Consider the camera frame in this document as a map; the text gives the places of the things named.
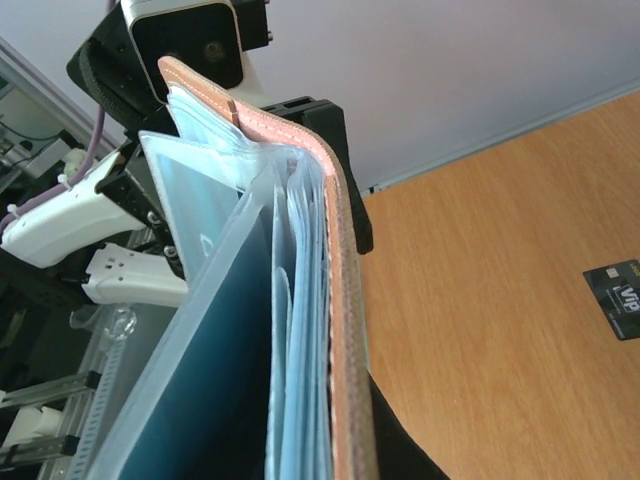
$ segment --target card holder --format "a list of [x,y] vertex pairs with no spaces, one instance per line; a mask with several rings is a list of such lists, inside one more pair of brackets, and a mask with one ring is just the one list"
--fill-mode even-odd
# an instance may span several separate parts
[[306,143],[249,139],[173,80],[181,137],[140,138],[189,292],[89,478],[374,478],[370,400],[343,387],[366,367],[344,367],[363,329],[343,287],[355,242],[340,240],[340,180]]

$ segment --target wooden surface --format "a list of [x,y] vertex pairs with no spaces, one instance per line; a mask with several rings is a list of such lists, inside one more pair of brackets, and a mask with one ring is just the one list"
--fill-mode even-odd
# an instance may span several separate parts
[[640,94],[366,199],[373,376],[453,478],[640,479],[640,339],[582,276],[640,257]]

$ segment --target cable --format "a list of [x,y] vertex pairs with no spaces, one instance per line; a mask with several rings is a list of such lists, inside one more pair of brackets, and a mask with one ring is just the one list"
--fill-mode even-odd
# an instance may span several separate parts
[[20,138],[24,138],[25,140],[33,140],[34,142],[46,142],[47,140],[53,140],[54,138],[58,138],[58,135],[59,135],[59,133],[56,133],[55,135],[51,135],[50,137],[44,137],[44,138],[30,137],[28,135],[18,132],[17,130],[14,130],[9,125],[4,123],[2,120],[0,120],[0,126],[9,130],[14,135],[18,135]]
[[[115,3],[116,3],[115,0],[107,0],[107,3],[106,3],[107,13],[109,13],[114,8]],[[91,141],[89,142],[89,148],[87,148],[87,154],[85,155],[84,161],[82,162],[82,165],[80,165],[78,172],[73,176],[71,180],[69,180],[70,186],[73,187],[74,185],[77,185],[84,178],[86,173],[89,171],[89,169],[93,165],[93,159],[95,158],[96,153],[98,152],[98,147],[100,146],[100,140],[102,139],[103,128],[104,128],[104,109],[102,107],[99,107],[98,115],[96,117],[96,123],[94,124],[93,132],[91,133]],[[37,197],[34,197],[28,200],[23,205],[18,207],[18,209],[14,213],[8,213],[7,215],[5,215],[2,218],[2,220],[0,220],[0,241],[1,241],[1,235],[4,232],[4,229],[7,228],[7,226],[16,219],[15,215],[18,215],[18,216],[24,215],[25,213],[33,210],[36,207],[39,207],[43,203],[48,202],[52,198],[57,197],[58,195],[60,195],[65,191],[66,191],[66,188],[64,185],[56,185],[55,187],[50,188],[46,192],[41,193]]]

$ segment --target purple cable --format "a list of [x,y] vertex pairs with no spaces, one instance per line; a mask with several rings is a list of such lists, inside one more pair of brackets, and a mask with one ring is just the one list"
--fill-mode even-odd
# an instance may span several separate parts
[[[116,4],[116,0],[107,0],[107,13],[109,13]],[[69,180],[69,185],[74,186],[77,185],[80,180],[84,178],[87,174],[91,166],[93,165],[93,160],[96,157],[96,153],[98,152],[98,147],[100,146],[100,140],[102,140],[102,129],[104,128],[104,109],[100,107],[98,109],[98,116],[96,117],[96,123],[93,126],[93,132],[91,133],[91,141],[89,142],[89,148],[87,148],[87,154],[84,157],[84,161],[80,165],[80,168],[73,176],[71,180]],[[46,192],[41,193],[37,197],[31,198],[26,201],[23,205],[18,207],[15,211],[17,215],[24,215],[25,213],[33,210],[34,208],[42,205],[45,202],[48,202],[52,198],[57,197],[66,189],[64,185],[56,185],[53,188],[50,188]],[[0,243],[2,240],[2,233],[7,226],[16,219],[13,213],[7,214],[0,221]]]

